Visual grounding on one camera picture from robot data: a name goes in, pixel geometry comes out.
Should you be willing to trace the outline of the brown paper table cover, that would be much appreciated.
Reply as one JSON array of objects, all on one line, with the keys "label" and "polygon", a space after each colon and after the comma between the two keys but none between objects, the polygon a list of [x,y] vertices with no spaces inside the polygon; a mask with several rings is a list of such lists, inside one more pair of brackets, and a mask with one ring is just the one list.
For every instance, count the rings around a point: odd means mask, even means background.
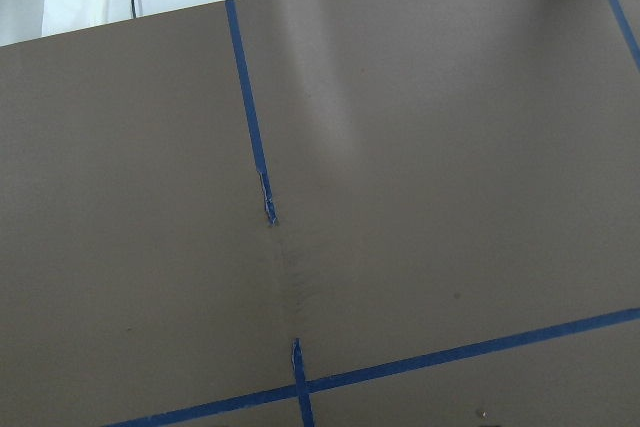
[{"label": "brown paper table cover", "polygon": [[[639,20],[639,0],[620,0]],[[103,426],[639,304],[607,0],[238,0],[1,51],[1,422]]]}]

